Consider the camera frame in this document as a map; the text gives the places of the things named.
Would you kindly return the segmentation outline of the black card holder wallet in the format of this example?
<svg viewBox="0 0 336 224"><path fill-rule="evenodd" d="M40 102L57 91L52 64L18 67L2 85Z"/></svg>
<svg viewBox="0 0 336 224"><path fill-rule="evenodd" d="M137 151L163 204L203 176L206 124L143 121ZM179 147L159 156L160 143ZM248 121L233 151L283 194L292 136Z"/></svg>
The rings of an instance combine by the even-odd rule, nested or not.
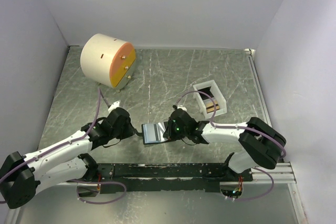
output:
<svg viewBox="0 0 336 224"><path fill-rule="evenodd" d="M167 142L164 132L167 128L167 122L142 124L143 144L160 144Z"/></svg>

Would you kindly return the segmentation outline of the gold credit card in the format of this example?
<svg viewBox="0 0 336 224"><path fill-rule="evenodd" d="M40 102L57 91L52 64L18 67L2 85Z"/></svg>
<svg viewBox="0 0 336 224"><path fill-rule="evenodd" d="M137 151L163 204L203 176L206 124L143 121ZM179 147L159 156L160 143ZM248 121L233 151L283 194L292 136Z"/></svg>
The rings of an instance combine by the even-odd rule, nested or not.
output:
<svg viewBox="0 0 336 224"><path fill-rule="evenodd" d="M218 104L216 99L206 99L204 101L206 107L206 113L214 112L215 110L220 110L220 105Z"/></svg>

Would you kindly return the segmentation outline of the white card tray box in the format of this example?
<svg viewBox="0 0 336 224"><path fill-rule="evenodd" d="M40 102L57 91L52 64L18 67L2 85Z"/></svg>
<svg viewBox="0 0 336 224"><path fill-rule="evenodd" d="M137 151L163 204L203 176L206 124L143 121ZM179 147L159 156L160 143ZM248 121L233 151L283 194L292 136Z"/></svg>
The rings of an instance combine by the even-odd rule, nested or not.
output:
<svg viewBox="0 0 336 224"><path fill-rule="evenodd" d="M205 81L193 85L193 89L197 92L194 93L193 97L197 101L200 108L200 112L204 115L205 119L210 119L214 112L206 113L206 107L204 101L206 99L216 99L220 105L220 110L217 110L215 115L223 115L227 113L227 103L222 92L220 91L217 83L214 80Z"/></svg>

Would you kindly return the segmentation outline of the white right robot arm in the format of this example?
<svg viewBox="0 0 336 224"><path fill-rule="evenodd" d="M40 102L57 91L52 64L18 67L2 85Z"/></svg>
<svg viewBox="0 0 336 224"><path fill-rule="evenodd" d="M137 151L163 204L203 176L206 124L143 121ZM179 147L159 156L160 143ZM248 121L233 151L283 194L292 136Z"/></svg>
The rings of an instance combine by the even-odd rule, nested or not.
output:
<svg viewBox="0 0 336 224"><path fill-rule="evenodd" d="M239 143L243 150L230 154L223 167L223 176L235 180L254 167L274 169L286 155L286 139L257 117L237 124L216 124L196 121L186 111L176 109L165 123L163 138L176 141L187 138L195 144Z"/></svg>

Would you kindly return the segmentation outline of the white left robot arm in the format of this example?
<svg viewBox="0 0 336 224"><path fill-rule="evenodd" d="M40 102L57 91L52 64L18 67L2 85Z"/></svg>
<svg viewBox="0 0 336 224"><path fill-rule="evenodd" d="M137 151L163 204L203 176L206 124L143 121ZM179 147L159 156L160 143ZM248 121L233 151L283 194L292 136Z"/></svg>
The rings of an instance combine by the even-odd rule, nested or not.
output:
<svg viewBox="0 0 336 224"><path fill-rule="evenodd" d="M133 135L143 134L133 127L126 110L116 108L107 117L95 117L72 136L40 151L8 155L1 167L1 204L19 208L39 192L67 181L98 188L115 184L126 189L124 183L102 178L89 151L107 146L112 139L121 141Z"/></svg>

